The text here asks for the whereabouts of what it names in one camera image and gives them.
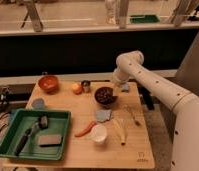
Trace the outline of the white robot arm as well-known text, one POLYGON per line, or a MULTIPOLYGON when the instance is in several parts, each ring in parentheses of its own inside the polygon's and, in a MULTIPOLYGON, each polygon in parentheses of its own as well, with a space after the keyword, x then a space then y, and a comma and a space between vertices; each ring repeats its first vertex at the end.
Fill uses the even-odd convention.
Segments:
POLYGON ((176 115, 170 171, 199 171, 199 96, 142 66, 141 51, 116 58, 112 82, 120 87, 134 78, 176 115))

